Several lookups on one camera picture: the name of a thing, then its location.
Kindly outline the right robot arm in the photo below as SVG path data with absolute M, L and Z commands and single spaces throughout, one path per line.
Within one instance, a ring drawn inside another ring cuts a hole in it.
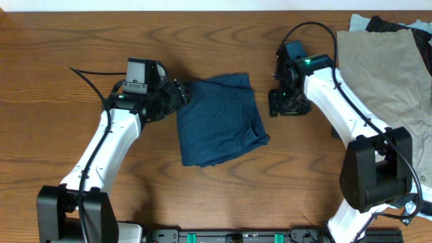
M 359 242 L 388 206 L 412 188 L 412 138 L 378 119 L 344 82 L 326 54 L 278 54 L 270 114 L 305 115 L 316 105 L 346 147 L 340 173 L 343 201 L 320 242 Z

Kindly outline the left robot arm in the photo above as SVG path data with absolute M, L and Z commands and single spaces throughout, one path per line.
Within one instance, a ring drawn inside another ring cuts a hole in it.
M 40 242 L 145 242 L 145 229 L 118 221 L 109 195 L 133 142 L 147 123 L 165 119 L 189 101 L 184 85 L 165 83 L 147 93 L 120 92 L 103 101 L 98 128 L 73 170 L 58 186 L 43 186 L 36 198 Z

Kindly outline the dark blue denim shorts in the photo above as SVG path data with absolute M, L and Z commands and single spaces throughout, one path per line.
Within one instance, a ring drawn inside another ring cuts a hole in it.
M 176 112 L 183 166 L 215 166 L 268 144 L 247 73 L 185 87 L 190 102 Z

